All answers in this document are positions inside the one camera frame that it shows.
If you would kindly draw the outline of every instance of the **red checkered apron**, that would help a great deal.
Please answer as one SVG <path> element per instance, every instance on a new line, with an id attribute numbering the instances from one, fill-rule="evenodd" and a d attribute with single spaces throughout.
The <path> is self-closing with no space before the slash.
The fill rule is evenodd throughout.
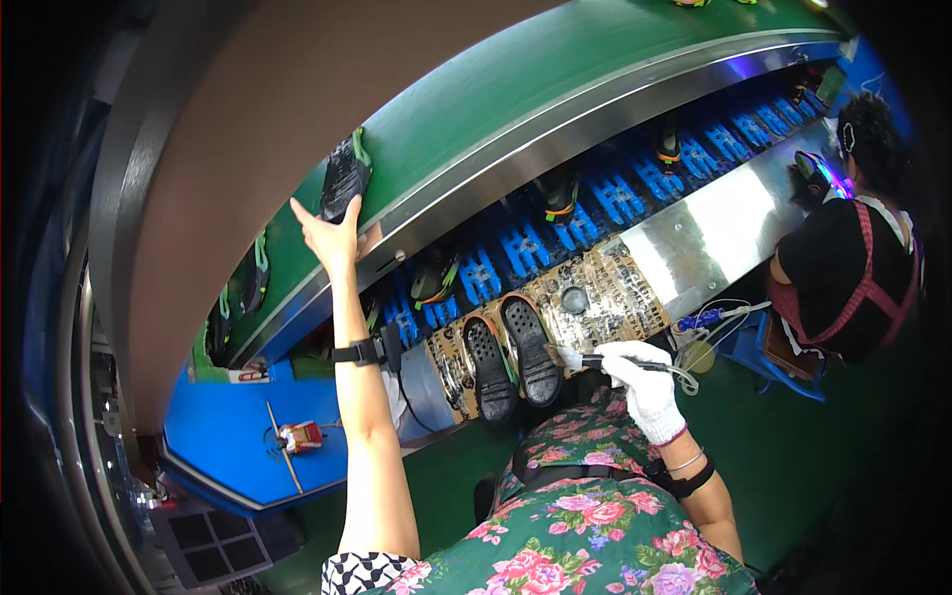
<path id="1" fill-rule="evenodd" d="M 905 292 L 905 297 L 902 298 L 902 304 L 899 305 L 889 297 L 888 293 L 883 291 L 883 288 L 873 281 L 873 227 L 869 222 L 869 207 L 860 201 L 853 201 L 853 206 L 856 207 L 856 213 L 860 217 L 860 229 L 863 231 L 863 243 L 866 246 L 866 269 L 863 272 L 863 279 L 853 291 L 849 301 L 846 302 L 843 311 L 840 312 L 840 315 L 827 330 L 815 337 L 808 337 L 803 332 L 803 325 L 800 324 L 800 303 L 797 289 L 792 285 L 777 283 L 772 276 L 767 275 L 767 295 L 770 297 L 771 306 L 794 329 L 797 333 L 797 342 L 804 347 L 823 348 L 823 342 L 840 332 L 849 319 L 853 317 L 853 314 L 856 313 L 863 300 L 866 299 L 876 304 L 892 319 L 889 330 L 883 340 L 880 341 L 880 347 L 887 346 L 896 337 L 896 333 L 899 332 L 902 321 L 905 319 L 906 312 L 916 301 L 918 293 L 916 288 L 919 286 L 919 253 L 916 242 L 910 238 L 913 258 L 912 279 L 909 282 L 909 289 Z"/>

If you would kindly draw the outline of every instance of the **black shirt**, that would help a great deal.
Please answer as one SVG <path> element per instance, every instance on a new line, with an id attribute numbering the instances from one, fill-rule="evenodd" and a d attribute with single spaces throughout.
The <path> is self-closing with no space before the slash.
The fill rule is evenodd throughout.
<path id="1" fill-rule="evenodd" d="M 866 248 L 852 202 L 830 200 L 777 245 L 780 266 L 797 289 L 800 324 L 809 337 L 832 326 L 863 279 Z M 866 205 L 860 208 L 867 209 L 873 228 L 873 281 L 901 305 L 912 279 L 914 257 L 878 211 Z M 891 323 L 878 306 L 863 300 L 845 327 L 823 342 L 823 348 L 840 353 L 848 363 L 858 363 L 880 343 Z"/>

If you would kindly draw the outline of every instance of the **dark curly hair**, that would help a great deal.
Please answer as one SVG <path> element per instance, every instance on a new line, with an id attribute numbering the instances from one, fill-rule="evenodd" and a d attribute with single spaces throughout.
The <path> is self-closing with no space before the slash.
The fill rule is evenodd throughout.
<path id="1" fill-rule="evenodd" d="M 839 117 L 837 136 L 843 156 L 853 156 L 870 190 L 909 210 L 915 197 L 910 191 L 909 160 L 889 106 L 867 91 L 843 106 Z"/>

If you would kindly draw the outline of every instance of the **green conveyor belt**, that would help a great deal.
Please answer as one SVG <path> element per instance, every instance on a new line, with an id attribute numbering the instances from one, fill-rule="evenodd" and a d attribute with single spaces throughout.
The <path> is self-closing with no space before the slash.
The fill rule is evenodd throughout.
<path id="1" fill-rule="evenodd" d="M 364 147 L 374 171 L 361 222 L 494 131 L 592 80 L 694 44 L 782 29 L 836 27 L 805 0 L 752 6 L 716 0 L 702 9 L 668 0 L 577 0 L 504 30 L 445 62 L 367 120 Z M 323 179 L 321 164 L 294 193 L 313 212 Z M 287 206 L 268 224 L 267 238 L 268 294 L 253 316 L 236 317 L 232 352 L 317 266 Z M 240 311 L 238 293 L 230 293 L 233 313 Z"/>

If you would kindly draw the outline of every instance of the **white glove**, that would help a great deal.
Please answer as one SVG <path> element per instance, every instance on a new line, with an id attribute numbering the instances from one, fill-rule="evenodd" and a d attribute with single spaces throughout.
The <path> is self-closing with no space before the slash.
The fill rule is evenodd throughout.
<path id="1" fill-rule="evenodd" d="M 674 378 L 670 372 L 652 372 L 635 366 L 619 356 L 642 362 L 671 365 L 671 356 L 642 341 L 620 341 L 595 347 L 604 355 L 602 371 L 611 376 L 611 385 L 627 388 L 628 415 L 635 420 L 652 445 L 665 445 L 687 427 L 674 401 Z"/>

